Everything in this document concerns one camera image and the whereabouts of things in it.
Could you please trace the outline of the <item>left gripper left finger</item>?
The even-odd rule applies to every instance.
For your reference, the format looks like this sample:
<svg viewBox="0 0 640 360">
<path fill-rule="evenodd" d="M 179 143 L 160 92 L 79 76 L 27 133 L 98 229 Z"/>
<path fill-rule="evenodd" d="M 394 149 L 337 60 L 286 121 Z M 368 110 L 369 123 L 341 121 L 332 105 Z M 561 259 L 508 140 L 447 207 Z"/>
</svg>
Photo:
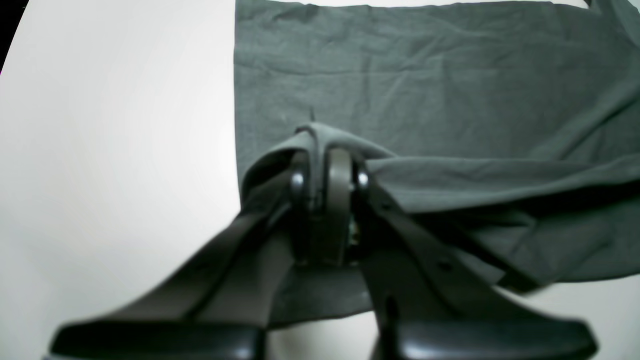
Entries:
<svg viewBox="0 0 640 360">
<path fill-rule="evenodd" d="M 263 360 L 270 312 L 294 263 L 291 210 L 309 157 L 254 187 L 233 222 L 178 271 L 124 308 L 65 325 L 52 360 Z"/>
</svg>

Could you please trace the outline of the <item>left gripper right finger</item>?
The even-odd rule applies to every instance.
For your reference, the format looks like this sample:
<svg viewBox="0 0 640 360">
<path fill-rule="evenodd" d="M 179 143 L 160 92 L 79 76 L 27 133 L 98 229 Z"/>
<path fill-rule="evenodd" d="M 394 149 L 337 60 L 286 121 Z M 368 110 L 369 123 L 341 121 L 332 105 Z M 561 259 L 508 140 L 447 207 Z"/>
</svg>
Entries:
<svg viewBox="0 0 640 360">
<path fill-rule="evenodd" d="M 349 211 L 382 360 L 587 360 L 589 326 L 494 291 L 409 216 L 350 151 L 327 151 L 326 206 Z"/>
</svg>

